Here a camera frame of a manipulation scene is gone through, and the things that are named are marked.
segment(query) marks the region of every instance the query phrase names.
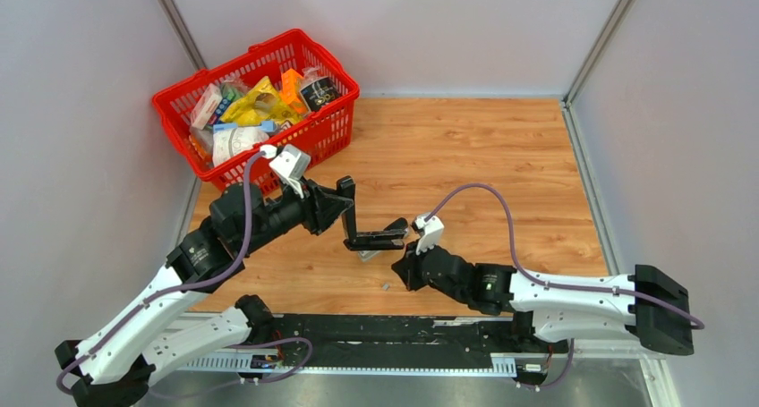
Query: orange box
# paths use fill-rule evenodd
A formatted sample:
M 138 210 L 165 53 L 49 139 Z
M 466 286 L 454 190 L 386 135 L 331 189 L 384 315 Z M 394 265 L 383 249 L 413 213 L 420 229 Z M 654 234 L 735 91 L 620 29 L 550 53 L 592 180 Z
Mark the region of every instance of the orange box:
M 279 91 L 279 96 L 290 107 L 299 114 L 307 114 L 308 107 L 301 100 L 298 93 L 298 85 L 300 84 L 301 76 L 294 69 L 290 69 L 287 72 L 282 73 L 282 90 Z

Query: yellow package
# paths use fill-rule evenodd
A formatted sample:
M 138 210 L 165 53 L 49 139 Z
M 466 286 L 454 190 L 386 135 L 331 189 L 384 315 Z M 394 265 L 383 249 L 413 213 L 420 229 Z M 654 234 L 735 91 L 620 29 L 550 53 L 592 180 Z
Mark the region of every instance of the yellow package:
M 267 119 L 277 125 L 286 121 L 295 125 L 301 121 L 301 116 L 282 100 L 268 76 L 264 76 L 247 94 L 235 100 L 221 115 L 221 122 L 240 126 L 258 126 Z

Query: red basket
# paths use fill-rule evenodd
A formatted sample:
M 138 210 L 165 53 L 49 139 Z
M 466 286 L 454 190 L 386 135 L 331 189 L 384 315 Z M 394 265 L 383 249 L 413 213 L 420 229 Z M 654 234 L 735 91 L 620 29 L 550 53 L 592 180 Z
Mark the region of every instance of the red basket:
M 270 145 L 290 143 L 311 156 L 312 166 L 335 155 L 351 142 L 354 122 L 354 101 L 359 96 L 358 84 L 343 70 L 343 66 L 324 47 L 294 29 L 264 43 L 253 45 L 246 54 L 211 70 L 200 70 L 153 97 L 153 106 L 161 117 L 166 135 L 176 150 L 192 166 L 204 182 L 211 182 L 223 190 L 232 183 L 243 181 L 245 162 L 257 152 L 260 145 L 243 152 L 214 168 L 208 168 L 195 147 L 190 143 L 190 112 L 210 83 L 240 77 L 253 86 L 268 76 L 277 89 L 282 86 L 282 72 L 316 66 L 335 82 L 342 97 L 329 103 L 319 112 L 309 114 L 293 127 L 269 139 Z M 269 170 L 269 162 L 260 159 L 251 169 L 251 182 L 269 194 L 279 185 L 277 176 Z

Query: black and white robotic arm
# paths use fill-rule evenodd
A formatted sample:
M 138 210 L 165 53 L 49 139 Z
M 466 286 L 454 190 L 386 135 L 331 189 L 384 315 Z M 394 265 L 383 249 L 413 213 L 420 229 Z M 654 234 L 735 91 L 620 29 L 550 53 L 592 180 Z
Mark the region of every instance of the black and white robotic arm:
M 168 254 L 166 264 L 130 305 L 93 336 L 65 341 L 55 349 L 63 370 L 58 386 L 72 394 L 77 405 L 132 405 L 191 360 L 231 345 L 270 341 L 274 317 L 255 295 L 243 296 L 215 318 L 161 334 L 180 314 L 242 271 L 243 255 L 298 225 L 319 235 L 342 218 L 349 250 L 404 248 L 407 223 L 402 218 L 384 231 L 357 231 L 355 184 L 349 176 L 337 181 L 336 188 L 327 188 L 303 178 L 310 157 L 299 149 L 263 147 L 260 153 L 280 177 L 279 198 L 264 199 L 255 185 L 249 185 L 246 200 L 241 183 L 228 187 L 211 203 L 210 216 Z M 436 216 L 418 216 L 412 227 L 420 239 L 407 244 L 404 256 L 393 265 L 409 290 L 428 285 L 484 314 L 512 312 L 525 335 L 547 342 L 638 337 L 643 346 L 658 352 L 693 353 L 691 325 L 685 318 L 625 294 L 651 295 L 687 312 L 685 288 L 655 267 L 638 266 L 635 275 L 575 277 L 470 264 L 438 245 L 443 224 Z M 572 291 L 561 285 L 588 289 Z M 71 388 L 63 384 L 67 374 L 78 377 Z

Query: wooden tabletop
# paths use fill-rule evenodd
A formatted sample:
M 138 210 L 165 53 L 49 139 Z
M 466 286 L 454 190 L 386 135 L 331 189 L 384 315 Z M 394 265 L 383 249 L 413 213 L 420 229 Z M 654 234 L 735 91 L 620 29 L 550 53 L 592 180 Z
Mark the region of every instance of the wooden tabletop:
M 555 99 L 360 99 L 351 145 L 306 177 L 334 186 L 345 175 L 356 181 L 359 231 L 380 230 L 400 216 L 411 221 L 455 187 L 485 182 L 511 207 L 523 265 L 562 275 L 607 274 Z M 218 195 L 203 184 L 191 229 Z M 511 264 L 506 218 L 489 192 L 464 191 L 439 216 L 441 246 L 451 253 Z M 408 292 L 390 269 L 402 251 L 364 263 L 343 239 L 339 222 L 321 236 L 295 228 L 246 259 L 242 273 L 194 309 L 221 311 L 244 294 L 258 294 L 275 313 L 479 315 L 429 287 Z

